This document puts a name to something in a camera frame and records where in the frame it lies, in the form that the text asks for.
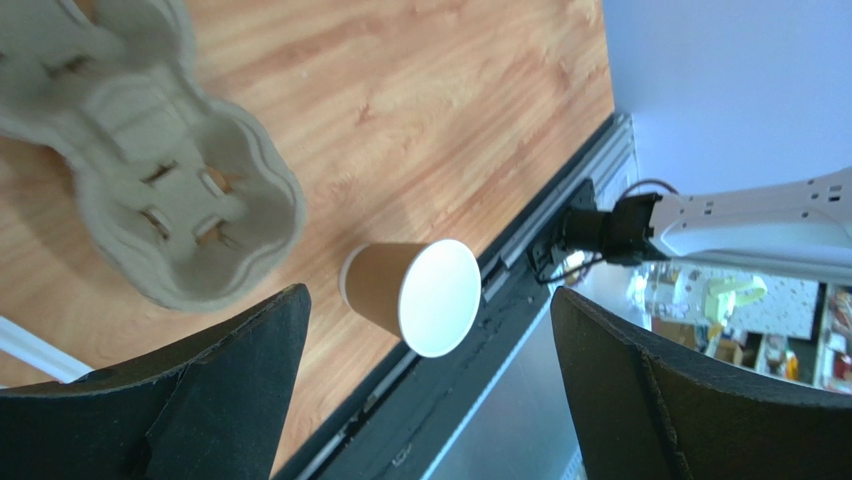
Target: wood grain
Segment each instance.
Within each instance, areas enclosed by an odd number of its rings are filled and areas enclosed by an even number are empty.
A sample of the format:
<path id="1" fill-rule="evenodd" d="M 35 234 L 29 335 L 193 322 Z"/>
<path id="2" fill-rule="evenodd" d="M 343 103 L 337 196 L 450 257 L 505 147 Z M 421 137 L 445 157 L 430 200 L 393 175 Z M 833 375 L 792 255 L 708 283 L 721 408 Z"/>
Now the wood grain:
<path id="1" fill-rule="evenodd" d="M 152 305 L 98 256 L 72 175 L 0 140 L 0 314 L 105 367 L 306 283 L 311 326 L 276 470 L 397 340 L 337 291 L 370 240 L 479 253 L 613 110 L 597 0 L 189 0 L 197 76 L 254 114 L 309 224 L 285 264 L 212 315 Z M 46 378 L 0 357 L 0 384 Z"/>

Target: black cable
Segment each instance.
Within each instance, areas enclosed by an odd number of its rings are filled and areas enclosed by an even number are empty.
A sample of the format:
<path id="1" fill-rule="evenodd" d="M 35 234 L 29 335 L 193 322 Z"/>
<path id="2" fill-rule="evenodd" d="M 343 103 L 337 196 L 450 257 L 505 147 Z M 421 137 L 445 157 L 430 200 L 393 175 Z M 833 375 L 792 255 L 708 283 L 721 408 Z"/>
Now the black cable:
<path id="1" fill-rule="evenodd" d="M 677 189 L 676 189 L 676 188 L 674 188 L 674 187 L 672 186 L 672 184 L 671 184 L 671 183 L 669 183 L 669 182 L 666 182 L 666 181 L 663 181 L 663 180 L 659 180 L 659 179 L 656 179 L 656 178 L 649 178 L 649 179 L 647 179 L 647 180 L 640 180 L 640 181 L 638 181 L 638 182 L 634 183 L 633 185 L 631 185 L 631 186 L 627 187 L 627 190 L 625 190 L 625 191 L 624 191 L 624 193 L 622 193 L 622 194 L 621 194 L 621 196 L 620 196 L 620 197 L 618 197 L 618 201 L 620 202 L 621 200 L 624 200 L 624 199 L 625 199 L 625 198 L 627 198 L 627 196 L 628 196 L 628 195 L 630 195 L 630 194 L 631 194 L 634 190 L 636 190 L 636 189 L 637 189 L 637 188 L 639 188 L 639 187 L 643 187 L 643 186 L 645 186 L 645 185 L 656 185 L 656 186 L 658 186 L 658 187 L 663 187 L 663 188 L 665 188 L 666 190 L 668 190 L 668 192 L 669 192 L 669 193 L 674 193 L 675 195 L 678 195 L 678 194 L 680 193 L 680 192 L 678 192 L 678 191 L 677 191 Z"/>
<path id="2" fill-rule="evenodd" d="M 577 273 L 577 272 L 579 272 L 583 269 L 597 265 L 598 263 L 601 263 L 603 261 L 604 261 L 603 257 L 595 258 L 595 259 L 589 260 L 588 262 L 586 262 L 582 265 L 574 267 L 571 270 L 568 270 L 567 272 L 563 273 L 562 275 L 560 275 L 558 277 L 552 277 L 552 278 L 538 278 L 538 277 L 536 277 L 535 281 L 538 282 L 539 285 L 550 285 L 551 283 L 559 283 L 559 282 L 565 281 L 571 275 L 574 275 L 575 273 Z"/>

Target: paper cup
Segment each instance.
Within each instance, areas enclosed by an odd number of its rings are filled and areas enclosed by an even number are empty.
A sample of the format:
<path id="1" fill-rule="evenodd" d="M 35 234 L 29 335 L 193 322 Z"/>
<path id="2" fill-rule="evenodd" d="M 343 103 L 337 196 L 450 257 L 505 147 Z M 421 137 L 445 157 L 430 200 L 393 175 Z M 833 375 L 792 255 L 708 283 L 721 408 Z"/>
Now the paper cup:
<path id="1" fill-rule="evenodd" d="M 347 305 L 424 357 L 446 355 L 461 343 L 481 290 L 473 252 L 451 239 L 363 245 L 340 272 Z"/>

